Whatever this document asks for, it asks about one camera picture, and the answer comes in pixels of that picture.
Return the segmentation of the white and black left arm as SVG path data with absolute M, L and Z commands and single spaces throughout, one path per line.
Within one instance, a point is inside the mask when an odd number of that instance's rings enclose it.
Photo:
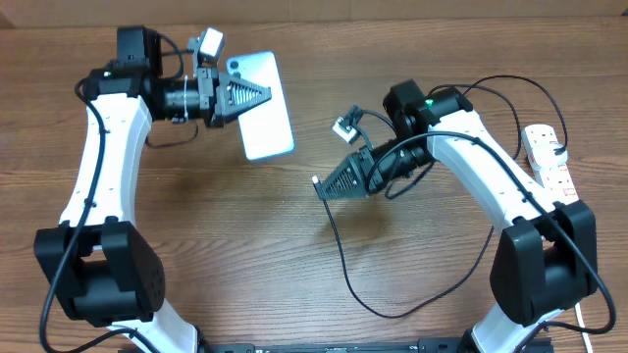
M 117 55 L 75 87 L 87 131 L 77 181 L 59 223 L 37 232 L 34 255 L 49 282 L 44 308 L 122 335 L 142 352 L 205 352 L 201 330 L 166 298 L 163 264 L 136 227 L 138 170 L 157 120 L 221 127 L 266 102 L 271 90 L 217 69 L 225 38 L 207 28 L 187 44 L 193 73 L 163 74 L 166 36 L 117 31 Z

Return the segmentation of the blue smartphone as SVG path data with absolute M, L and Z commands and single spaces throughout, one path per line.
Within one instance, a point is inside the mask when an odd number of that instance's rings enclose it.
M 265 51 L 233 56 L 227 61 L 227 72 L 269 87 L 272 95 L 238 118 L 246 159 L 259 161 L 291 153 L 295 145 L 275 54 Z

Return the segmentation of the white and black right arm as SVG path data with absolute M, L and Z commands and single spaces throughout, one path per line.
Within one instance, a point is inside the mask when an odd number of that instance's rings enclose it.
M 420 339 L 422 352 L 547 352 L 540 331 L 562 312 L 605 292 L 598 273 L 597 227 L 582 201 L 564 201 L 527 175 L 491 137 L 472 103 L 448 87 L 424 93 L 407 80 L 383 106 L 395 137 L 348 155 L 314 187 L 323 201 L 366 197 L 416 168 L 445 165 L 499 235 L 490 275 L 496 300 L 459 338 Z

